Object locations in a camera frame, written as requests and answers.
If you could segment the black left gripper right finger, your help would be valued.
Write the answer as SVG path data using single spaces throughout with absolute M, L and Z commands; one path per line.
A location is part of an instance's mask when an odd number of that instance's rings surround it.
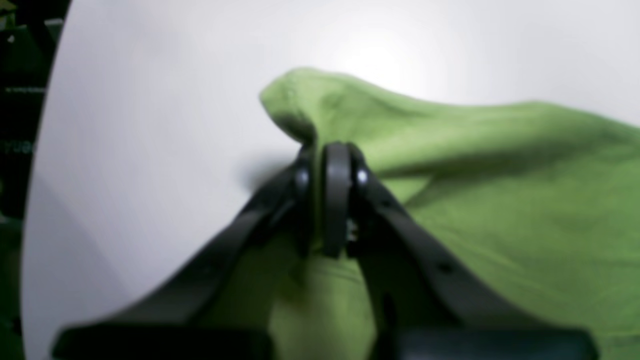
M 598 360 L 586 330 L 519 308 L 424 230 L 351 143 L 322 151 L 323 252 L 355 259 L 377 336 L 372 360 Z

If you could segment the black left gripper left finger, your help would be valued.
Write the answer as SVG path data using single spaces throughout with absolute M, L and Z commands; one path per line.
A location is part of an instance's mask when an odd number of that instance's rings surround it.
M 274 294 L 307 255 L 314 148 L 256 191 L 229 225 L 130 307 L 58 335 L 55 360 L 270 360 Z

